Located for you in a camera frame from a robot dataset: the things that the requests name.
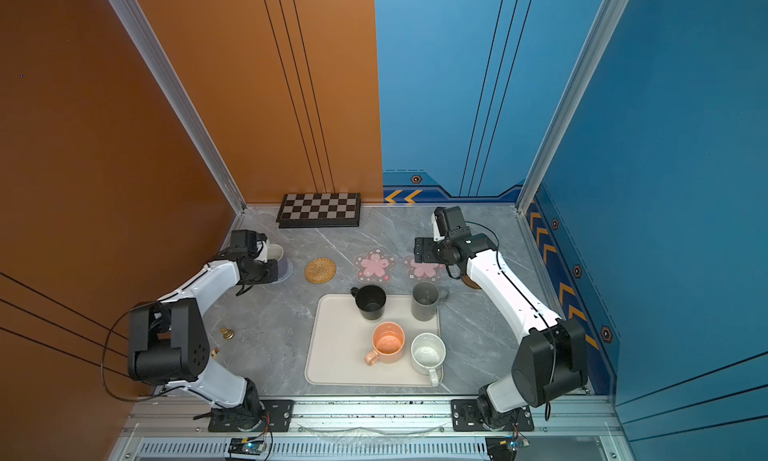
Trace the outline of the pink flower coaster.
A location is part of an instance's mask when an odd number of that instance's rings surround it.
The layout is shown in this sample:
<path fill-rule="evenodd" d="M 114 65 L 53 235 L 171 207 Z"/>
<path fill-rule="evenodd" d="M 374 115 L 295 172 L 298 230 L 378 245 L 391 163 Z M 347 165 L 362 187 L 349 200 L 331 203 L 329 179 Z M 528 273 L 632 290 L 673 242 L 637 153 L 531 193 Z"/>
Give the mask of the pink flower coaster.
<path fill-rule="evenodd" d="M 387 283 L 392 279 L 392 273 L 397 266 L 397 259 L 385 253 L 381 248 L 375 248 L 367 254 L 355 258 L 357 279 L 366 283 Z"/>
<path fill-rule="evenodd" d="M 445 266 L 439 263 L 416 262 L 413 256 L 406 256 L 403 260 L 406 274 L 411 282 L 432 282 L 442 280 L 445 274 Z"/>

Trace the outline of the purple mug white inside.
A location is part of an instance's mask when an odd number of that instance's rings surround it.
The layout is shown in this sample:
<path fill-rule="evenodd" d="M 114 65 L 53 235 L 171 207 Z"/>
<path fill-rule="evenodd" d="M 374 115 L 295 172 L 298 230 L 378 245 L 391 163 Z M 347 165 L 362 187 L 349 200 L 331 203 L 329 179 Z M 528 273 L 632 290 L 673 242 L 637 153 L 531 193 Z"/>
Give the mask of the purple mug white inside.
<path fill-rule="evenodd" d="M 266 250 L 266 259 L 275 260 L 280 262 L 284 259 L 285 253 L 281 245 L 277 243 L 269 243 Z"/>

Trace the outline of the blue woven round coaster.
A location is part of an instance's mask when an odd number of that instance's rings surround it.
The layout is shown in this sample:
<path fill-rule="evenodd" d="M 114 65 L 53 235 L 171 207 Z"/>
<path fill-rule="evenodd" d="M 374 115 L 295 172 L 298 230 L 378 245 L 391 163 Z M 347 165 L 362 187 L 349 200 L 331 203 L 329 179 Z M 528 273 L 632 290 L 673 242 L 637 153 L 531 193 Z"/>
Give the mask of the blue woven round coaster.
<path fill-rule="evenodd" d="M 275 284 L 286 281 L 293 273 L 293 263 L 288 258 L 281 258 L 277 261 L 277 279 Z"/>

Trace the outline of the grey mug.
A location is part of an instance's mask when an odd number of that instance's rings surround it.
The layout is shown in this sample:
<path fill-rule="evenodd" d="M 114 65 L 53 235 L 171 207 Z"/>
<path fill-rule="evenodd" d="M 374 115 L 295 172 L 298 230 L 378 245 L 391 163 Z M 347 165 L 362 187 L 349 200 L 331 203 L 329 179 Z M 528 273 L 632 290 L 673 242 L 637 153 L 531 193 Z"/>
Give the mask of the grey mug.
<path fill-rule="evenodd" d="M 439 302 L 448 296 L 446 289 L 431 282 L 420 282 L 412 290 L 411 314 L 419 321 L 429 321 L 436 316 Z"/>

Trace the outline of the brown wooden round coaster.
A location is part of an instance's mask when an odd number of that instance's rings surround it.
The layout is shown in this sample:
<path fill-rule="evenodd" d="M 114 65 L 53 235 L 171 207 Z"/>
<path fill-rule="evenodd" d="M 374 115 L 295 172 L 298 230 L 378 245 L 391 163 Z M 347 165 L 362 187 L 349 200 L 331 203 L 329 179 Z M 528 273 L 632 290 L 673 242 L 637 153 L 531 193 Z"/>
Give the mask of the brown wooden round coaster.
<path fill-rule="evenodd" d="M 479 286 L 479 285 L 478 285 L 476 282 L 472 281 L 472 280 L 471 280 L 471 279 L 470 279 L 468 276 L 466 276 L 466 275 L 463 275 L 463 276 L 461 277 L 461 280 L 462 280 L 462 282 L 463 282 L 463 283 L 464 283 L 464 284 L 465 284 L 467 287 L 469 287 L 469 288 L 471 288 L 471 289 L 475 289 L 475 290 L 480 290 L 480 289 L 481 289 L 481 287 L 480 287 L 480 286 Z"/>

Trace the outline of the tan rattan round coaster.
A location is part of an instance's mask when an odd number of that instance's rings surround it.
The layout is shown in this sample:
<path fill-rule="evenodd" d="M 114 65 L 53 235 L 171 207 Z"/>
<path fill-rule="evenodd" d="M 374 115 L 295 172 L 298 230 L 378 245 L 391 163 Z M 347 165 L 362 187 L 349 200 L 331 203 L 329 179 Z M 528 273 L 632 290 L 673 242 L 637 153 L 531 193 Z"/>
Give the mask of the tan rattan round coaster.
<path fill-rule="evenodd" d="M 304 276 L 312 284 L 323 284 L 332 280 L 337 272 L 336 263 L 330 258 L 316 258 L 304 270 Z"/>

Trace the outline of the black mug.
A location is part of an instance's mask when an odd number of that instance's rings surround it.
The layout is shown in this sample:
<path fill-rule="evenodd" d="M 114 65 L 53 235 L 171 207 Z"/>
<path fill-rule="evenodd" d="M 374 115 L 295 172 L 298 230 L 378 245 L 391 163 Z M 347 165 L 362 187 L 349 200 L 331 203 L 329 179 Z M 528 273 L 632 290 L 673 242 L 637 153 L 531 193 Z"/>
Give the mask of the black mug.
<path fill-rule="evenodd" d="M 387 299 L 383 288 L 376 285 L 353 287 L 350 294 L 364 319 L 375 321 L 383 316 Z"/>

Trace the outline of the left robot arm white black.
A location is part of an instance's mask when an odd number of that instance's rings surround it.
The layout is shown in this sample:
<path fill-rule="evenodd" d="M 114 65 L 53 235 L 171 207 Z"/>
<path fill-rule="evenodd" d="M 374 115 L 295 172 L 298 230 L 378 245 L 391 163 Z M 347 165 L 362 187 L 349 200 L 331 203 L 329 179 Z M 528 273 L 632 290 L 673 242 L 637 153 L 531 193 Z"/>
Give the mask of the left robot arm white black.
<path fill-rule="evenodd" d="M 166 297 L 131 310 L 127 371 L 131 379 L 204 401 L 211 432 L 266 429 L 267 414 L 253 381 L 210 355 L 204 313 L 229 289 L 243 294 L 276 278 L 273 262 L 241 258 L 211 261 Z"/>

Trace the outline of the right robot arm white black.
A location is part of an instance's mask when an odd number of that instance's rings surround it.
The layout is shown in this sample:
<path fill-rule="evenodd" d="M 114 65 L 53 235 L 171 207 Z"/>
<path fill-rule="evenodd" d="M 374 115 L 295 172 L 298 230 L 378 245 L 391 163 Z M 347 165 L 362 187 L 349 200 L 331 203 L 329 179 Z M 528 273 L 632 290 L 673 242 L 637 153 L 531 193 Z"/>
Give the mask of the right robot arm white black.
<path fill-rule="evenodd" d="M 587 385 L 588 343 L 582 324 L 563 319 L 542 303 L 487 236 L 439 241 L 418 237 L 414 258 L 459 267 L 494 303 L 518 342 L 510 373 L 479 391 L 477 409 L 487 428 L 500 430 L 514 412 L 547 405 Z"/>

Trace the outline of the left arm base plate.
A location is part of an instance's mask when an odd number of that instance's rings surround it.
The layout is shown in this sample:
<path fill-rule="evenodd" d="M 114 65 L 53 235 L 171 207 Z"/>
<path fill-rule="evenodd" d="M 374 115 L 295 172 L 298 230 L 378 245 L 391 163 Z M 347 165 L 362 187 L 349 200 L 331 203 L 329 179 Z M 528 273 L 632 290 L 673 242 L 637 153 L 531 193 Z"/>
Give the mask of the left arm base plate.
<path fill-rule="evenodd" d="M 264 431 L 284 433 L 289 430 L 294 401 L 290 399 L 262 400 L 254 414 L 244 406 L 212 409 L 209 432 L 232 432 L 256 435 Z"/>

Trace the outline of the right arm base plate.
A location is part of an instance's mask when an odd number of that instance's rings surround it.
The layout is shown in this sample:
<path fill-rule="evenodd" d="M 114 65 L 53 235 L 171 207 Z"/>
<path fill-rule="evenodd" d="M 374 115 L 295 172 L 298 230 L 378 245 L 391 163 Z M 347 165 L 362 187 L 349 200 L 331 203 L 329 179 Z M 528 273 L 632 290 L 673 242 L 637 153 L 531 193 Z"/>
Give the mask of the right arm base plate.
<path fill-rule="evenodd" d="M 533 432 L 533 416 L 528 406 L 504 413 L 498 419 L 502 425 L 489 425 L 484 421 L 477 399 L 453 399 L 450 402 L 452 426 L 456 432 Z"/>

